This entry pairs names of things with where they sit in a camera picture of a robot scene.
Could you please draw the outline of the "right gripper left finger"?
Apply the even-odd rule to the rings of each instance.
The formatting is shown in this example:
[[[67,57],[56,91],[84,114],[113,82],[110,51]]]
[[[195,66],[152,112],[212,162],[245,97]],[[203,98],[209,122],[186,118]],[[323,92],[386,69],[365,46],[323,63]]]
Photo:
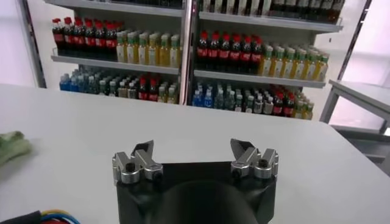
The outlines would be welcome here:
[[[137,184],[142,178],[153,183],[161,182],[163,165],[152,159],[154,141],[137,144],[130,156],[117,152],[112,158],[114,184]]]

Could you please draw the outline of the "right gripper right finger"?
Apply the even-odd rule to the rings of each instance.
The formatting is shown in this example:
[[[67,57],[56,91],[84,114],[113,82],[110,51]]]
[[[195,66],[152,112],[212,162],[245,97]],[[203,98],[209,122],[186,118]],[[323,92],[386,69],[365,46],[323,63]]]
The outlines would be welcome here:
[[[230,164],[235,180],[249,175],[261,180],[277,178],[279,156],[275,149],[266,149],[261,153],[252,143],[238,139],[231,139],[230,146],[235,157]]]

